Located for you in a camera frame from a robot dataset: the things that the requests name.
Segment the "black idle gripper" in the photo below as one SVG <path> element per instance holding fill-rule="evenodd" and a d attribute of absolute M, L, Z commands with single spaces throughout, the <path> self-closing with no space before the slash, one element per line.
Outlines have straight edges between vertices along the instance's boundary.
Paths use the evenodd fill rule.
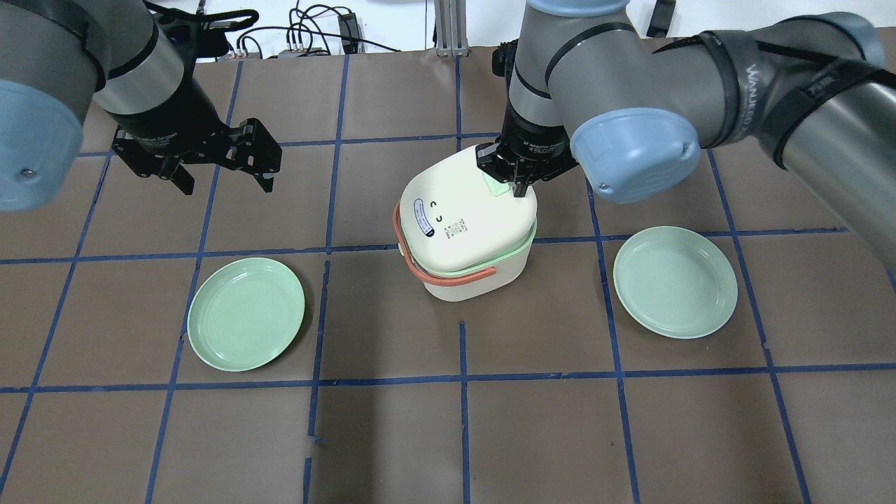
<path fill-rule="evenodd" d="M 161 181 L 171 182 L 184 195 L 192 195 L 195 179 L 183 168 L 181 160 L 162 160 L 177 156 L 184 163 L 213 162 L 248 174 L 263 192 L 273 192 L 274 176 L 281 171 L 282 149 L 258 118 L 246 119 L 233 128 L 215 115 L 113 118 L 125 135 L 116 137 L 113 149 L 125 166 L 139 176 L 156 175 L 160 170 Z"/>

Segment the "black moving gripper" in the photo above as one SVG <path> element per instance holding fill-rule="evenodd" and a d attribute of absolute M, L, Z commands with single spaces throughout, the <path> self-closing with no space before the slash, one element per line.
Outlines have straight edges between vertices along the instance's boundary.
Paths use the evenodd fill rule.
<path fill-rule="evenodd" d="M 511 184 L 514 198 L 525 198 L 529 185 L 551 181 L 577 166 L 564 129 L 510 129 L 476 146 L 476 167 L 499 183 Z"/>

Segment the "green plate near moving arm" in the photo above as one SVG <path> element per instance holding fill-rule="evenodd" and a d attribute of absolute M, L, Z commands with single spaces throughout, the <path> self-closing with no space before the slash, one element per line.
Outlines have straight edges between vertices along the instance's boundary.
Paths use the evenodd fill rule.
<path fill-rule="evenodd" d="M 613 265 L 625 311 L 654 334 L 694 340 L 732 318 L 739 287 L 726 255 L 683 227 L 649 227 L 625 240 Z"/>

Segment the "idle silver robot arm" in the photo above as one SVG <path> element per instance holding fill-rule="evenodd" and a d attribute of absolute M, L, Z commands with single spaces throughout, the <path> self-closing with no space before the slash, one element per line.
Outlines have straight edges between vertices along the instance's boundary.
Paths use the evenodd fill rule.
<path fill-rule="evenodd" d="M 3 1 L 1 207 L 31 211 L 61 190 L 98 105 L 118 124 L 112 152 L 141 178 L 191 195 L 189 164 L 246 173 L 266 193 L 282 150 L 256 118 L 237 127 L 193 78 L 256 10 L 187 13 L 151 1 Z"/>

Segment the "green plate near idle arm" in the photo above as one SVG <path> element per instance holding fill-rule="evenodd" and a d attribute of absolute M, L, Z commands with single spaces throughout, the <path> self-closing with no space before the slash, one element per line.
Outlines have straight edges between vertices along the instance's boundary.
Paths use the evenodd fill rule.
<path fill-rule="evenodd" d="M 212 369 L 243 372 L 279 357 L 305 318 L 305 290 L 287 265 L 245 258 L 215 271 L 188 310 L 193 352 Z"/>

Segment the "moving silver robot arm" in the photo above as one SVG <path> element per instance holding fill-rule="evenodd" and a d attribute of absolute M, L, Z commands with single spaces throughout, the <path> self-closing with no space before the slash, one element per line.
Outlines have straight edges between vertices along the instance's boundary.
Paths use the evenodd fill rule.
<path fill-rule="evenodd" d="M 703 149 L 755 137 L 887 268 L 894 268 L 894 74 L 857 14 L 703 31 L 646 49 L 624 1 L 528 1 L 493 55 L 508 99 L 477 166 L 525 195 L 579 166 L 605 200 L 684 181 Z"/>

